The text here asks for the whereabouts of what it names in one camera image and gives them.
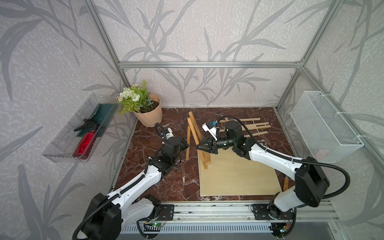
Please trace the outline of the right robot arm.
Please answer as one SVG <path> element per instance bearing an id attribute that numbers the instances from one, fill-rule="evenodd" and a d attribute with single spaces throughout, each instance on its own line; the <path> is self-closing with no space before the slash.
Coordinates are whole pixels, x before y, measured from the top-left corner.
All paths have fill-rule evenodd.
<path id="1" fill-rule="evenodd" d="M 222 134 L 219 123 L 214 121 L 203 124 L 203 130 L 210 135 L 197 144 L 197 150 L 217 155 L 220 149 L 232 149 L 237 156 L 269 166 L 295 182 L 292 188 L 277 193 L 270 200 L 267 211 L 273 219 L 297 207 L 316 208 L 322 200 L 342 194 L 351 184 L 349 173 L 341 167 L 320 163 L 312 157 L 302 159 L 289 156 L 262 145 L 253 136 L 245 137 L 244 133 L 251 131 L 236 117 L 231 116 L 230 121 L 225 123 Z M 324 168 L 336 170 L 345 177 L 342 187 L 330 194 L 326 193 L 330 181 Z"/>

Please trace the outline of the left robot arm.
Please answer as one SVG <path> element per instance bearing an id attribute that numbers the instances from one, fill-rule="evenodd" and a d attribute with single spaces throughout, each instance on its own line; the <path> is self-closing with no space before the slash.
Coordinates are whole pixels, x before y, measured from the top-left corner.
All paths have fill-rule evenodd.
<path id="1" fill-rule="evenodd" d="M 168 175 L 181 153 L 189 147 L 187 141 L 174 136 L 171 129 L 159 123 L 155 128 L 161 129 L 162 146 L 149 158 L 145 169 L 128 183 L 107 195 L 94 196 L 72 235 L 74 240 L 79 239 L 79 233 L 87 240 L 115 240 L 122 229 L 153 213 L 156 201 L 138 198 Z"/>

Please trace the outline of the wooden board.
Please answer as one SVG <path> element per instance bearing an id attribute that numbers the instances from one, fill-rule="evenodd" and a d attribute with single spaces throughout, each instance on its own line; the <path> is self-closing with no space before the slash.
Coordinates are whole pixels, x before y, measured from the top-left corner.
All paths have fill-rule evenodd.
<path id="1" fill-rule="evenodd" d="M 232 150 L 210 155 L 204 167 L 199 160 L 200 195 L 261 196 L 282 191 L 276 171 L 262 163 L 237 156 Z"/>

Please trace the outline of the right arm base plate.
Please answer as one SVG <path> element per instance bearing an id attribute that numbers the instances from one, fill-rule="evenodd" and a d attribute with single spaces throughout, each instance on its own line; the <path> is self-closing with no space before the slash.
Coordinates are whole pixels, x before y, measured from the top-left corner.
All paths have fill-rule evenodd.
<path id="1" fill-rule="evenodd" d="M 274 205 L 269 204 L 252 204 L 251 211 L 254 214 L 255 220 L 279 220 L 279 221 L 290 221 L 295 218 L 295 212 L 293 209 L 287 212 L 282 212 Z"/>

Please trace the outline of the wooden easel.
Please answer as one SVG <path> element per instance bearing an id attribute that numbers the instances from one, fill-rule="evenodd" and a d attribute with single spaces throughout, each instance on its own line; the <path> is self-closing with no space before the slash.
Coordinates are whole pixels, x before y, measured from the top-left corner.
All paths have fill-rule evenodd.
<path id="1" fill-rule="evenodd" d="M 196 145 L 198 145 L 203 140 L 203 135 L 200 132 L 200 129 L 192 112 L 189 112 L 189 117 L 187 118 L 187 121 L 187 144 L 189 145 L 189 148 L 187 149 L 186 160 L 188 161 L 190 159 L 191 136 L 193 136 Z M 211 155 L 207 152 L 198 150 L 198 156 L 200 157 L 203 163 L 204 169 L 208 169 L 208 165 L 211 164 Z"/>
<path id="2" fill-rule="evenodd" d="M 249 129 L 253 137 L 265 135 L 268 133 L 267 129 L 271 128 L 271 125 L 269 124 L 269 122 L 261 122 L 260 118 L 241 119 L 241 121 Z M 220 123 L 219 123 L 220 133 L 225 132 L 225 124 L 227 122 L 238 123 L 238 121 L 230 118 L 224 118 L 223 120 L 220 120 Z"/>

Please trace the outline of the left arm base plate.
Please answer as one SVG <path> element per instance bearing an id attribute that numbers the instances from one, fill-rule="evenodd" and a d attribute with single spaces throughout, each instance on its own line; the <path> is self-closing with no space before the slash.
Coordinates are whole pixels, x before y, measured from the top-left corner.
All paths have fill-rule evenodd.
<path id="1" fill-rule="evenodd" d="M 156 221 L 172 221 L 175 213 L 175 205 L 173 204 L 160 204 L 156 205 L 148 217 L 149 220 Z"/>

